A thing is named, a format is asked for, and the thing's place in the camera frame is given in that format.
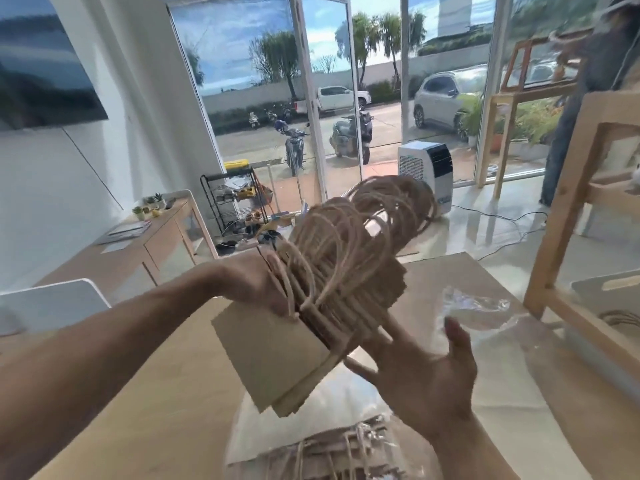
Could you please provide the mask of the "person's right hand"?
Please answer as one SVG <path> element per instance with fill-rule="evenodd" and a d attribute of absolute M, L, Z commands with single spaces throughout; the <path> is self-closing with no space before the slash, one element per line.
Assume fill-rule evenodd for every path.
<path fill-rule="evenodd" d="M 361 347 L 376 369 L 351 357 L 344 365 L 372 384 L 391 411 L 425 440 L 424 434 L 446 418 L 472 413 L 477 366 L 476 371 L 462 371 L 449 361 L 449 350 L 445 355 L 428 352 L 393 317 Z"/>

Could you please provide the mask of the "stack of brown paper bags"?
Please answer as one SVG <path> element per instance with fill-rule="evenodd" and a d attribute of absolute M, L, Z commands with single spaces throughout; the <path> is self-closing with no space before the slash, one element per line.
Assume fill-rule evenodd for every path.
<path fill-rule="evenodd" d="M 374 176 L 313 206 L 274 243 L 288 318 L 231 303 L 212 320 L 259 413 L 297 412 L 369 338 L 406 290 L 397 254 L 437 214 L 433 190 L 409 175 Z"/>

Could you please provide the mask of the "person's right forearm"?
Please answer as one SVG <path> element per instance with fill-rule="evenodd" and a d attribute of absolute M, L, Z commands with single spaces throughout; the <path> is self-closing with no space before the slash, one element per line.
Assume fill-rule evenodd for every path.
<path fill-rule="evenodd" d="M 446 418 L 424 435 L 444 480 L 521 480 L 473 413 Z"/>

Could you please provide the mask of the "person's left forearm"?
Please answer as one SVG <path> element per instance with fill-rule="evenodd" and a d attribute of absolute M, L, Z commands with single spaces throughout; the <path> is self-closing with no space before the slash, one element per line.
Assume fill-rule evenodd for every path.
<path fill-rule="evenodd" d="M 199 307 L 228 266 L 179 278 L 56 332 L 0 366 L 0 480 L 28 480 L 64 449 Z"/>

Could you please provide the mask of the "blue scooter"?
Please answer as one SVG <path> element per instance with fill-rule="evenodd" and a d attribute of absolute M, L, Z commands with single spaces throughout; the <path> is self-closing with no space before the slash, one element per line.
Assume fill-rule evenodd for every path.
<path fill-rule="evenodd" d="M 284 161 L 291 170 L 292 176 L 297 177 L 300 170 L 303 170 L 305 138 L 310 136 L 310 133 L 304 129 L 290 127 L 280 119 L 275 120 L 274 129 L 286 136 Z"/>

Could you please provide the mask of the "wooden sideboard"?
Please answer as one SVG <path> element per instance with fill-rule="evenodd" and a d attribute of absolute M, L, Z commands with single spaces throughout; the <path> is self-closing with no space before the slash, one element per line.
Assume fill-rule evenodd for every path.
<path fill-rule="evenodd" d="M 166 196 L 174 199 L 172 207 L 151 217 L 139 237 L 94 242 L 35 285 L 87 279 L 114 305 L 219 258 L 193 193 L 185 189 Z"/>

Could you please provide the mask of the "white plastic bin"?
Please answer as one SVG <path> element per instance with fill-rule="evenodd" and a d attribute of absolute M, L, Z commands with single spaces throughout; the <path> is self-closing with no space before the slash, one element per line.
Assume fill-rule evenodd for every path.
<path fill-rule="evenodd" d="M 599 320 L 640 347 L 640 269 L 575 281 L 571 290 Z"/>

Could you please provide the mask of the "plastic pack of paper bags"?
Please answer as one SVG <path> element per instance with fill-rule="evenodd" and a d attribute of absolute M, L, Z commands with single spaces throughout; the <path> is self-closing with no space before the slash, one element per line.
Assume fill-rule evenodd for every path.
<path fill-rule="evenodd" d="M 227 461 L 224 480 L 442 480 L 430 445 L 396 416 Z"/>

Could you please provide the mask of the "papers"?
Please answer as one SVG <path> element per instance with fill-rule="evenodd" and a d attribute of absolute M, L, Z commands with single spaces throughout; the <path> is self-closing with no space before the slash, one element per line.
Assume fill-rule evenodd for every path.
<path fill-rule="evenodd" d="M 98 238 L 94 244 L 103 245 L 137 239 L 146 232 L 150 225 L 151 222 L 147 220 L 118 225 Z"/>

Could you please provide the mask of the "white portable air conditioner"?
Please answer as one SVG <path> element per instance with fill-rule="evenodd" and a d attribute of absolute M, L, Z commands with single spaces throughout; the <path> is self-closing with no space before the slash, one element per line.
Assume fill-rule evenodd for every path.
<path fill-rule="evenodd" d="M 434 193 L 439 215 L 452 208 L 453 161 L 444 143 L 412 141 L 397 149 L 399 175 L 424 181 Z"/>

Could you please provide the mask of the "white pickup truck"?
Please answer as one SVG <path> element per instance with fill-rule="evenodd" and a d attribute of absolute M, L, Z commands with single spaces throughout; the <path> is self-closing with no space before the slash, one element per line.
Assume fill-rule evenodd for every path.
<path fill-rule="evenodd" d="M 372 96 L 368 91 L 356 91 L 344 86 L 325 86 L 318 88 L 311 98 L 315 101 L 319 114 L 330 112 L 355 112 L 355 108 L 363 110 L 372 104 Z"/>

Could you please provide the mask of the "white chair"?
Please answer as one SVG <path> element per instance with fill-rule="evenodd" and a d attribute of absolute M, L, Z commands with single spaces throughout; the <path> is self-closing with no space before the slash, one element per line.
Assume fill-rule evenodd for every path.
<path fill-rule="evenodd" d="M 59 330 L 110 307 L 85 278 L 0 292 L 0 337 Z"/>

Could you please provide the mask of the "tall wooden table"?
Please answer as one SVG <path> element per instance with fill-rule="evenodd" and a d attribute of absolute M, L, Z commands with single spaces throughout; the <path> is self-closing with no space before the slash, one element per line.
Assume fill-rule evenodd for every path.
<path fill-rule="evenodd" d="M 494 201 L 500 199 L 518 105 L 520 103 L 534 102 L 555 96 L 566 96 L 569 95 L 575 87 L 575 82 L 565 80 L 545 84 L 540 83 L 528 88 L 517 88 L 513 91 L 500 91 L 497 94 L 492 96 L 486 95 L 483 98 L 483 118 L 477 139 L 477 161 L 474 173 L 475 183 L 478 188 L 484 187 L 488 178 L 495 119 L 500 106 L 506 107 L 506 121 L 500 143 L 497 174 L 493 182 Z"/>

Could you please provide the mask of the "white car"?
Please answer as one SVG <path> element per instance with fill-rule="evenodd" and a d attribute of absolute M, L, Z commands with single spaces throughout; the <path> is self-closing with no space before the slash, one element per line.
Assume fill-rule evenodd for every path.
<path fill-rule="evenodd" d="M 487 71 L 487 65 L 481 64 L 428 76 L 414 95 L 415 126 L 452 130 L 466 141 L 468 129 L 463 126 L 463 116 L 469 114 L 483 96 Z"/>

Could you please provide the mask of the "wooden picture frame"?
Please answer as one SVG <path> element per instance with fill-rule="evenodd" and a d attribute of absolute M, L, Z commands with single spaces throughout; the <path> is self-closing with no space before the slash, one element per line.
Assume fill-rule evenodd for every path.
<path fill-rule="evenodd" d="M 505 67 L 500 93 L 524 93 L 560 84 L 564 67 L 557 62 L 550 36 L 516 42 Z"/>

